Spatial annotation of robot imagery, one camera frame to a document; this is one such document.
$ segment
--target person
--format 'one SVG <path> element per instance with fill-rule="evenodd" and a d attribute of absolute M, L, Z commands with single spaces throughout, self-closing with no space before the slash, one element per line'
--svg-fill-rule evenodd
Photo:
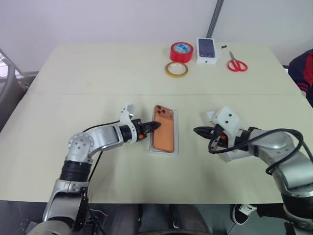
<path fill-rule="evenodd" d="M 288 220 L 282 203 L 276 204 L 236 204 L 233 206 L 230 218 L 231 220 L 238 224 L 245 224 L 251 213 L 257 211 L 260 217 L 275 217 Z"/>
<path fill-rule="evenodd" d="M 110 235 L 138 234 L 142 222 L 142 205 L 121 205 L 114 217 Z M 198 209 L 193 205 L 170 204 L 166 216 L 167 228 L 161 231 L 145 232 L 145 235 L 212 235 Z"/>
<path fill-rule="evenodd" d="M 313 107 L 313 49 L 294 58 L 289 63 L 288 74 Z"/>

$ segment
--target table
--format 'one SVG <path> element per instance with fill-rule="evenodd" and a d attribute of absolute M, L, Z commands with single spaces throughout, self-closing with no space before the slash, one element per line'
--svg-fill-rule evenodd
<path fill-rule="evenodd" d="M 193 128 L 208 125 L 205 113 L 226 105 L 245 128 L 294 128 L 313 149 L 313 109 L 300 90 L 266 47 L 253 44 L 227 43 L 216 65 L 194 58 L 186 77 L 168 77 L 169 45 L 58 46 L 0 133 L 0 200 L 46 202 L 69 138 L 119 119 L 131 102 L 143 122 L 155 104 L 178 110 L 179 154 L 150 154 L 148 139 L 105 152 L 90 183 L 91 202 L 281 202 L 264 162 L 226 163 L 207 152 L 208 141 Z M 230 49 L 247 72 L 226 69 Z"/>
<path fill-rule="evenodd" d="M 89 188 L 93 203 L 281 202 L 264 162 L 251 157 L 226 163 L 209 154 L 208 141 L 193 132 L 208 124 L 206 111 L 223 105 L 246 128 L 297 129 L 313 149 L 313 109 L 301 95 L 27 94 L 0 135 L 0 178 L 5 179 L 0 199 L 47 201 L 68 139 L 118 119 L 127 101 L 135 104 L 134 118 L 142 121 L 151 120 L 155 104 L 179 111 L 179 154 L 150 154 L 148 139 L 105 152 Z"/>
<path fill-rule="evenodd" d="M 187 63 L 183 79 L 169 77 L 169 44 L 70 43 L 51 54 L 30 90 L 50 94 L 300 94 L 265 46 L 225 43 L 215 65 Z M 229 51 L 248 64 L 246 72 L 227 69 Z"/>

